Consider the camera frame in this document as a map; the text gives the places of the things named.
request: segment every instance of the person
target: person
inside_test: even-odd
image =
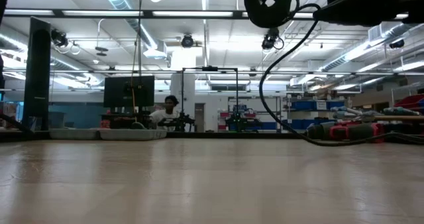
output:
[[[178,118],[178,112],[175,107],[178,105],[178,100],[175,95],[169,95],[165,98],[165,110],[155,111],[150,114],[150,120],[153,122],[156,129],[163,129],[166,131],[174,131],[175,127],[161,127],[158,123],[163,119],[174,119]]]

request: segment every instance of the computer monitor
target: computer monitor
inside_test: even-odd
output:
[[[135,106],[149,107],[154,105],[154,76],[132,78],[106,78],[104,107],[132,107],[133,91]]]

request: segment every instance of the gray tray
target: gray tray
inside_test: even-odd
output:
[[[50,137],[59,140],[98,140],[99,132],[94,129],[50,129]]]
[[[163,130],[100,130],[100,137],[103,140],[156,140],[166,137]]]

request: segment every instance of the blue wall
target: blue wall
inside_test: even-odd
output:
[[[65,113],[65,123],[74,122],[74,128],[90,129],[100,127],[101,115],[108,108],[101,103],[54,103],[48,110]]]

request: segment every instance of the wooden table surface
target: wooden table surface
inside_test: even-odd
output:
[[[0,144],[0,223],[424,223],[424,147],[165,139]]]

